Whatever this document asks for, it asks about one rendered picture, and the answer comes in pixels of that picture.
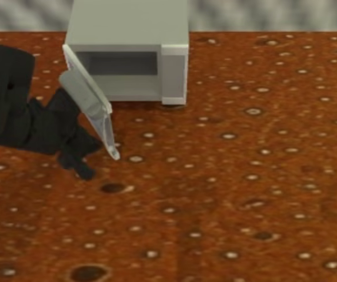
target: gray wall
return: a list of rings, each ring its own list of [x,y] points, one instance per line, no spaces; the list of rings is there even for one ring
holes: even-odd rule
[[[0,0],[0,31],[65,31],[72,1]],[[188,2],[192,31],[337,31],[337,0]]]

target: cabinet top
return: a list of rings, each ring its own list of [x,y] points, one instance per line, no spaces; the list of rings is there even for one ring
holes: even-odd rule
[[[74,0],[68,45],[188,44],[186,0]]]

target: speckled brown floor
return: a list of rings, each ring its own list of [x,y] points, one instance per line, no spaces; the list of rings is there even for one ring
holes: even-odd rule
[[[45,103],[63,39],[0,33]],[[0,281],[337,282],[337,33],[192,34],[188,97],[114,103],[91,182],[0,148]]]

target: cabinet door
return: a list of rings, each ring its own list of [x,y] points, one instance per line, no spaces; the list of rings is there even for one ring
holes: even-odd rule
[[[111,157],[120,159],[115,146],[110,102],[70,46],[63,45],[62,49],[69,70],[60,76],[60,84],[88,118]]]

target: brown table surface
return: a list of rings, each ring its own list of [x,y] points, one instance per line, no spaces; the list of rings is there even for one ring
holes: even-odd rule
[[[0,33],[44,103],[64,36]],[[337,282],[337,33],[193,33],[188,87],[114,103],[91,182],[0,147],[0,281]]]

